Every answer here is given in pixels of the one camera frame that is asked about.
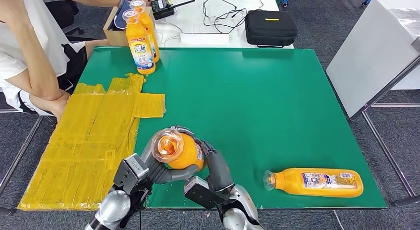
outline green tabletop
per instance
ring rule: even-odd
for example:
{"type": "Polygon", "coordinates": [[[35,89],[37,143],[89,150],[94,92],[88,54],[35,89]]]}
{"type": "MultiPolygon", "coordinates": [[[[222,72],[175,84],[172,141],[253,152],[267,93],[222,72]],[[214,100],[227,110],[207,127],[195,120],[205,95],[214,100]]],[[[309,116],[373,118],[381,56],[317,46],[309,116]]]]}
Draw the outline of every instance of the green tabletop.
{"type": "MultiPolygon", "coordinates": [[[[259,209],[385,208],[386,204],[313,50],[166,48],[144,93],[166,94],[163,118],[141,119],[135,152],[158,130],[182,125],[220,150],[259,209]],[[290,195],[263,186],[265,170],[357,171],[357,198],[290,195]]],[[[108,88],[136,72],[128,48],[96,48],[80,79],[108,88]]],[[[206,177],[204,169],[199,176],[206,177]]],[[[155,185],[151,208],[199,208],[183,182],[155,185]]]]}

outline white desk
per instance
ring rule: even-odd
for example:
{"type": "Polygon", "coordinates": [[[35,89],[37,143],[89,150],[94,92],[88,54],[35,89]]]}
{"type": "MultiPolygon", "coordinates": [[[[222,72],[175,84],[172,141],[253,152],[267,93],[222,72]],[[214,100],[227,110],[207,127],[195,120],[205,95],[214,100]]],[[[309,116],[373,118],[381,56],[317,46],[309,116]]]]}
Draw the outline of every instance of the white desk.
{"type": "MultiPolygon", "coordinates": [[[[326,69],[350,117],[419,55],[392,8],[420,9],[420,0],[372,0],[326,69]]],[[[393,89],[420,89],[420,67],[393,89]]]]}
{"type": "MultiPolygon", "coordinates": [[[[189,0],[173,0],[174,5],[189,0]]],[[[250,45],[245,36],[245,24],[235,28],[229,35],[229,42],[225,44],[191,44],[181,42],[181,31],[167,23],[178,26],[183,33],[218,33],[214,26],[205,26],[203,24],[203,2],[206,0],[196,0],[193,3],[183,5],[176,8],[176,14],[156,21],[156,33],[159,47],[222,47],[222,48],[256,48],[250,45]]],[[[237,6],[238,9],[246,8],[247,11],[258,9],[261,6],[259,0],[226,0],[237,6]]],[[[275,0],[261,0],[263,7],[261,9],[270,11],[279,11],[275,0]]],[[[207,15],[220,16],[233,9],[233,7],[221,0],[210,0],[206,3],[207,15]]],[[[236,15],[234,18],[220,20],[221,24],[236,25],[243,18],[243,13],[236,15]]],[[[213,21],[206,19],[206,23],[212,24],[213,21]]],[[[229,29],[219,26],[222,32],[228,32],[229,29]]]]}

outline gray carpet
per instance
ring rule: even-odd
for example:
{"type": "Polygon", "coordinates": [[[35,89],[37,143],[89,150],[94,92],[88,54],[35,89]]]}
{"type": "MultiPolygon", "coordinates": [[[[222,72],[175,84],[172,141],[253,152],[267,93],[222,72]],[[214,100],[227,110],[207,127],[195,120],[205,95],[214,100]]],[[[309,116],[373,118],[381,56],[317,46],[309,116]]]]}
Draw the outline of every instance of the gray carpet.
{"type": "MultiPolygon", "coordinates": [[[[289,0],[287,11],[291,12],[299,27],[295,42],[297,48],[312,48],[324,68],[347,37],[363,12],[362,0],[289,0]]],[[[85,30],[87,37],[104,38],[102,31],[109,9],[79,6],[80,15],[76,25],[85,30]]],[[[419,91],[391,91],[384,102],[420,103],[419,91]]],[[[6,107],[0,98],[0,109],[6,107]]],[[[420,109],[369,110],[375,125],[384,138],[398,164],[406,174],[413,189],[420,191],[420,109]]],[[[31,126],[35,115],[0,114],[0,173],[3,176],[16,155],[31,126]]],[[[362,117],[350,123],[377,185],[387,202],[406,197],[407,194],[388,163],[376,139],[362,117]]],[[[19,202],[39,158],[53,130],[53,123],[43,120],[40,129],[30,144],[22,163],[12,181],[0,198],[0,206],[14,207],[19,202]]],[[[417,230],[420,229],[420,205],[405,207],[389,205],[385,210],[340,210],[336,211],[345,230],[417,230]]],[[[0,218],[1,229],[49,230],[82,229],[91,212],[17,212],[0,218]]],[[[333,211],[259,211],[260,221],[267,229],[278,230],[339,230],[340,225],[333,211]]],[[[216,212],[209,211],[144,211],[142,227],[146,230],[220,230],[222,225],[216,212]]],[[[138,229],[136,215],[128,229],[138,229]]]]}

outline orange bottle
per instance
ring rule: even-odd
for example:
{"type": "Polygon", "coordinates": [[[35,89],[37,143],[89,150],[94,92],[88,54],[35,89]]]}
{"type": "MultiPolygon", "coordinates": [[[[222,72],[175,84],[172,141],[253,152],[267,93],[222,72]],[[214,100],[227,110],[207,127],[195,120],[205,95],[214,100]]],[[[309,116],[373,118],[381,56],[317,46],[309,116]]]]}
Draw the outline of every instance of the orange bottle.
{"type": "Polygon", "coordinates": [[[156,69],[153,53],[146,29],[139,21],[139,14],[132,9],[125,11],[122,17],[127,22],[125,31],[131,54],[140,74],[152,74],[156,69]]]}
{"type": "Polygon", "coordinates": [[[152,143],[152,155],[174,169],[184,169],[192,164],[196,164],[199,170],[203,168],[204,159],[200,146],[185,133],[166,128],[153,136],[152,143]]]}
{"type": "Polygon", "coordinates": [[[267,190],[281,189],[289,194],[354,198],[363,193],[360,175],[351,170],[290,168],[264,173],[267,190]]]}
{"type": "Polygon", "coordinates": [[[160,52],[158,42],[156,40],[155,25],[153,24],[152,19],[146,14],[146,3],[143,0],[133,0],[130,2],[130,8],[140,14],[140,23],[146,28],[153,52],[153,61],[156,64],[160,59],[160,52]]]}

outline white table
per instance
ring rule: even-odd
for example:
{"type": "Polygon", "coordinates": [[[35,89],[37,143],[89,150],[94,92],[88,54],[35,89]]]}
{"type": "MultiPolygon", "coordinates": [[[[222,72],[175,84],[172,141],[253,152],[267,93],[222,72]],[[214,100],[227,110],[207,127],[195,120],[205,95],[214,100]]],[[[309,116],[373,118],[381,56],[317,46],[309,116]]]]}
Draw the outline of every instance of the white table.
{"type": "Polygon", "coordinates": [[[408,196],[397,206],[420,201],[365,112],[372,107],[420,107],[420,104],[378,104],[392,89],[420,89],[420,39],[389,9],[417,8],[420,0],[372,0],[326,69],[347,115],[362,114],[408,196]]]}
{"type": "MultiPolygon", "coordinates": [[[[173,4],[179,4],[189,0],[173,0],[173,4]]],[[[219,33],[214,26],[205,26],[203,24],[203,2],[206,0],[195,0],[195,2],[176,8],[176,13],[169,17],[157,20],[156,33],[159,47],[222,47],[222,48],[256,48],[255,45],[248,44],[245,35],[245,24],[235,28],[229,35],[228,43],[185,43],[180,39],[181,31],[183,33],[209,34],[219,33]]],[[[246,8],[247,11],[258,9],[261,6],[259,0],[226,0],[237,6],[238,9],[246,8]]],[[[279,11],[275,0],[261,0],[263,7],[261,9],[270,11],[279,11]]],[[[233,7],[220,0],[210,0],[206,3],[207,15],[219,16],[233,9],[233,7]]],[[[236,15],[234,18],[220,20],[221,24],[236,25],[242,19],[244,13],[236,15]]],[[[222,32],[228,32],[228,28],[219,26],[222,32]]]]}

